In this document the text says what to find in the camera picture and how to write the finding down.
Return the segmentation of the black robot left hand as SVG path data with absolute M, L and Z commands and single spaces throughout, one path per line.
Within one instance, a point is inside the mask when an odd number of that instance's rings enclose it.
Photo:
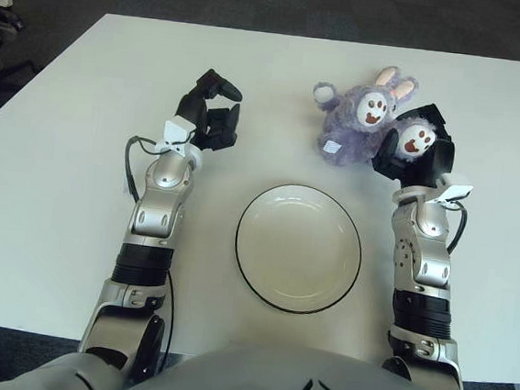
M 208 109 L 207 101 L 217 95 L 236 103 L 232 108 Z M 213 151 L 234 146 L 242 98 L 239 89 L 213 69 L 196 80 L 196 86 L 182 97 L 176 114 L 194 124 L 191 144 L 199 150 Z

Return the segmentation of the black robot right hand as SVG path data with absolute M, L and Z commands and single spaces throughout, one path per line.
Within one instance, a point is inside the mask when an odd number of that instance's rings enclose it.
M 435 187 L 442 173 L 452 170 L 455 144 L 435 104 L 403 112 L 387 127 L 372 158 L 373 169 L 403 188 Z

